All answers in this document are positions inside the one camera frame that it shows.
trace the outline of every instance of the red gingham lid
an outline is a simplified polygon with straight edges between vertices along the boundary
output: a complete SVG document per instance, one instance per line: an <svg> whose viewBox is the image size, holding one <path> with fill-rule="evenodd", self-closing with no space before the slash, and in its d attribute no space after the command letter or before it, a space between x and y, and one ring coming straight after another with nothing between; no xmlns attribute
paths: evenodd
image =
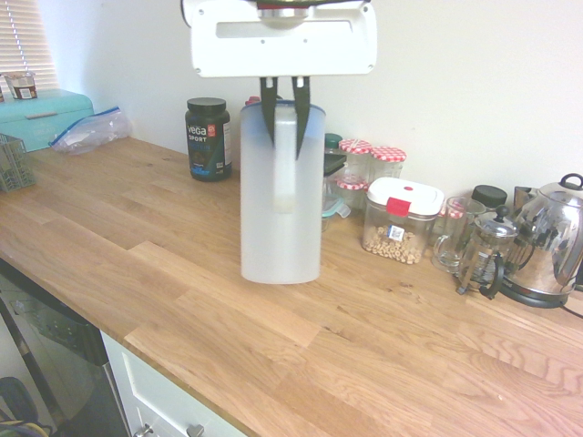
<svg viewBox="0 0 583 437"><path fill-rule="evenodd" d="M368 184L362 178L355 175L345 175L336 181L336 185L343 189L357 190L366 189Z"/></svg>
<svg viewBox="0 0 583 437"><path fill-rule="evenodd" d="M373 147L371 155L384 162L403 162L407 159L407 154L397 147Z"/></svg>
<svg viewBox="0 0 583 437"><path fill-rule="evenodd" d="M445 217L445 213L447 212L447 202L444 202L444 205L441 207L441 211L439 211L439 217ZM464 216L462 211L452 211L449 213L449 217L452 219L460 219Z"/></svg>
<svg viewBox="0 0 583 437"><path fill-rule="evenodd" d="M369 153L373 148L371 143L363 139L343 139L338 147L342 152L354 153L355 155Z"/></svg>

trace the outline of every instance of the stainless steel kettle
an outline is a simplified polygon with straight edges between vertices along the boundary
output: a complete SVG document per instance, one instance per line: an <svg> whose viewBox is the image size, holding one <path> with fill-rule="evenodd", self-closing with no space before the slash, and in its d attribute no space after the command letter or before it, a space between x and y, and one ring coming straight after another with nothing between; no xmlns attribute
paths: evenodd
<svg viewBox="0 0 583 437"><path fill-rule="evenodd" d="M569 182L578 179L578 183ZM500 290L539 308L567 302L583 259L583 177L545 185L515 212L518 236L506 259Z"/></svg>

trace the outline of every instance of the vega sport protein container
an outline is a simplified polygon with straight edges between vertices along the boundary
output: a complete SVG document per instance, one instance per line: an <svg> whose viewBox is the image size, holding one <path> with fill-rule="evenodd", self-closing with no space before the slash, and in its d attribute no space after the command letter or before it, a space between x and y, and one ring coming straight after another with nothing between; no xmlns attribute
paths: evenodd
<svg viewBox="0 0 583 437"><path fill-rule="evenodd" d="M228 178L232 168L227 102L222 98L192 98L188 107L186 135L190 174L205 182Z"/></svg>

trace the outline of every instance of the pitcher handle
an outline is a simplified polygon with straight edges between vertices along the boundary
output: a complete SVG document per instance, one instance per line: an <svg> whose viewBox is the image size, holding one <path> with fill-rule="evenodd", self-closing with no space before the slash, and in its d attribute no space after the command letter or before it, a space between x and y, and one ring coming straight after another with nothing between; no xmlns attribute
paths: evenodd
<svg viewBox="0 0 583 437"><path fill-rule="evenodd" d="M500 252L498 252L494 258L494 265L496 266L496 270L494 271L494 280L492 281L492 285L490 285L490 287L486 287L485 285L480 287L480 293L482 296L486 296L490 300L492 300L500 291L502 280L504 279L504 260L502 259Z"/></svg>
<svg viewBox="0 0 583 437"><path fill-rule="evenodd" d="M434 254L438 257L441 255L442 247L444 246L445 241L449 239L449 235L442 235L437 239L434 245Z"/></svg>
<svg viewBox="0 0 583 437"><path fill-rule="evenodd" d="M294 107L275 107L273 209L281 214L295 210L297 124Z"/></svg>

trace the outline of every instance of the white plastic pitcher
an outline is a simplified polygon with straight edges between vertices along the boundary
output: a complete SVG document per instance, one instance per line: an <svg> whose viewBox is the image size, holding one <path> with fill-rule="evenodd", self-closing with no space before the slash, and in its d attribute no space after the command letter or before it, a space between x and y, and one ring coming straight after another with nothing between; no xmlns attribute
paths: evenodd
<svg viewBox="0 0 583 437"><path fill-rule="evenodd" d="M261 103L241 110L241 274L264 284L320 276L324 121L312 106L296 159L295 107L275 108L275 146Z"/></svg>

